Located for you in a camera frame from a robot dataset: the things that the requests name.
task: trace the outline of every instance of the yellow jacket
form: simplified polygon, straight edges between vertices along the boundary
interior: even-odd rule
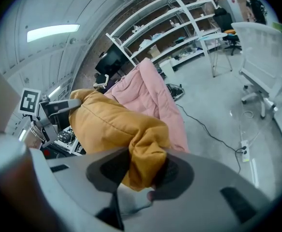
[[[70,112],[73,131],[87,153],[129,147],[130,169],[123,184],[134,190],[152,185],[170,148],[167,125],[159,119],[130,111],[103,94],[88,89],[71,93],[82,105]]]

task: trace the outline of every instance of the television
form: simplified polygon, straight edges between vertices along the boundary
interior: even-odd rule
[[[101,74],[112,77],[127,61],[128,59],[123,52],[113,44],[105,53],[101,53],[100,61],[95,69]]]

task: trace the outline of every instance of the power strip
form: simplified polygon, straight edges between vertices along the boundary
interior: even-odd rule
[[[249,154],[249,146],[248,141],[244,140],[241,142],[242,147],[246,147],[246,149],[242,150],[242,162],[248,162],[250,160],[250,154]]]

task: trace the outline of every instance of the shelving unit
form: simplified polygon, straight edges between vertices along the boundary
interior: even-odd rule
[[[187,2],[186,0],[186,4],[184,3],[184,1],[185,0],[155,0],[154,2],[143,7],[142,9],[134,13],[132,16],[130,16],[128,19],[126,19],[118,28],[116,28],[113,31],[113,33],[111,33],[110,35],[109,34],[106,35],[125,54],[128,60],[134,66],[136,66],[138,61],[135,61],[135,58],[137,58],[138,55],[140,54],[144,55],[145,50],[148,51],[151,46],[155,45],[165,37],[170,37],[170,36],[172,37],[173,34],[177,33],[176,32],[177,30],[185,29],[186,34],[188,36],[186,36],[183,42],[178,43],[176,45],[172,45],[173,42],[170,42],[169,46],[163,49],[158,56],[151,58],[151,61],[153,63],[160,62],[163,59],[170,56],[172,52],[174,52],[175,50],[180,50],[182,47],[185,47],[188,44],[194,44],[194,41],[198,40],[200,37],[210,33],[215,33],[219,30],[212,24],[210,24],[211,28],[205,31],[200,30],[197,25],[197,22],[201,20],[209,20],[214,16],[214,14],[206,14],[204,9],[204,6],[206,6],[206,4],[212,4],[213,8],[216,9],[217,6],[213,0],[196,0],[194,2]],[[147,16],[151,15],[154,12],[157,12],[159,10],[164,11],[163,10],[164,8],[168,9],[164,14],[159,15],[150,21],[145,19]],[[197,8],[202,8],[203,13],[198,14],[198,16],[193,16],[191,12],[192,10],[195,10]],[[183,15],[185,15],[188,18],[187,22],[183,21],[182,19]],[[148,42],[147,45],[143,46],[142,48],[139,48],[137,51],[133,52],[132,54],[128,53],[129,51],[127,51],[127,49],[129,49],[129,47],[132,46],[134,42],[139,40],[149,30],[151,30],[151,32],[148,32],[148,34],[152,33],[155,30],[154,28],[159,27],[162,23],[166,22],[167,20],[169,20],[174,16],[176,16],[180,22],[180,24],[177,27],[171,28],[166,32],[163,32],[160,36],[151,40],[150,42]],[[144,23],[144,25],[137,32],[129,35],[130,29],[133,27],[133,25],[141,26],[142,20],[144,19],[146,23]],[[189,31],[191,29],[191,25],[194,30],[193,33]],[[203,41],[200,41],[200,44],[202,46],[201,47],[202,49],[206,49],[206,45]],[[198,49],[197,51],[191,53],[187,57],[178,60],[177,61],[178,64],[183,63],[184,61],[191,59],[202,53],[204,53],[204,55],[208,57],[207,51],[204,51],[202,49]]]

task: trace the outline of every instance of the ceiling light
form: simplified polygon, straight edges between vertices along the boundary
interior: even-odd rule
[[[51,92],[48,97],[51,97],[52,95],[54,95],[59,89],[60,89],[60,86],[56,88],[53,92]]]
[[[18,140],[21,141],[21,140],[23,139],[23,137],[25,136],[25,134],[26,134],[26,130],[23,129],[23,130],[21,131],[20,135],[19,135]]]
[[[49,35],[76,32],[78,28],[79,28],[79,24],[69,24],[69,25],[57,25],[57,26],[50,26],[46,28],[31,30],[27,33],[27,42],[31,42]]]

